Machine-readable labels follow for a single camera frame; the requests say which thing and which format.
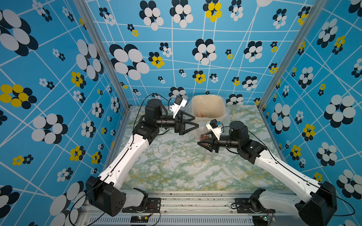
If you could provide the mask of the clear jar with dried flowers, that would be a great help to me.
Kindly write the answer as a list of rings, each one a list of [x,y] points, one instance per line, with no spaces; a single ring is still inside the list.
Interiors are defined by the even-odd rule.
[[[203,162],[208,164],[211,163],[214,157],[214,153],[209,152],[208,150],[204,151],[204,157],[203,157]]]

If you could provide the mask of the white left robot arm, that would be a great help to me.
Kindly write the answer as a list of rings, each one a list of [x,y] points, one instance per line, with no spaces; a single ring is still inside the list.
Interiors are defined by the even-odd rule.
[[[134,126],[126,146],[115,160],[98,177],[91,176],[86,181],[89,204],[108,214],[116,216],[122,209],[135,207],[144,211],[147,207],[148,194],[140,189],[121,191],[128,172],[139,156],[159,135],[161,128],[172,128],[175,133],[184,135],[199,127],[195,117],[188,115],[181,108],[187,100],[177,96],[174,104],[166,108],[160,99],[151,99],[145,106],[145,114]]]

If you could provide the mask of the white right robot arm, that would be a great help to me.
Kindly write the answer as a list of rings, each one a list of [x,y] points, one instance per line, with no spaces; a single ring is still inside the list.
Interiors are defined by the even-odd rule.
[[[309,226],[328,225],[337,211],[336,189],[331,183],[318,182],[283,162],[261,141],[252,140],[251,132],[241,121],[231,122],[227,135],[222,134],[223,125],[217,120],[211,120],[206,127],[207,139],[199,141],[199,146],[215,153],[222,147],[234,148],[235,154],[269,172],[294,192],[283,195],[259,188],[247,204],[253,212],[281,211],[300,217]]]

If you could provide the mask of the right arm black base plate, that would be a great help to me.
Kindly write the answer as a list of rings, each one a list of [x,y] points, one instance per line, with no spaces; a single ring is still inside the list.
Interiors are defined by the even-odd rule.
[[[263,207],[259,207],[258,211],[255,211],[252,209],[251,204],[249,203],[250,199],[249,198],[236,198],[234,200],[234,203],[231,204],[231,208],[233,210],[236,210],[237,213],[245,213],[245,214],[264,214],[264,215],[268,215],[268,214],[272,214],[275,213],[276,211],[273,209],[266,209]]]

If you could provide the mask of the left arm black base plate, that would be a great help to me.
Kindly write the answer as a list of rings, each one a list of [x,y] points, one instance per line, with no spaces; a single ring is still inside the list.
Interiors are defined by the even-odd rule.
[[[122,209],[122,213],[159,213],[161,198],[145,198],[139,206]]]

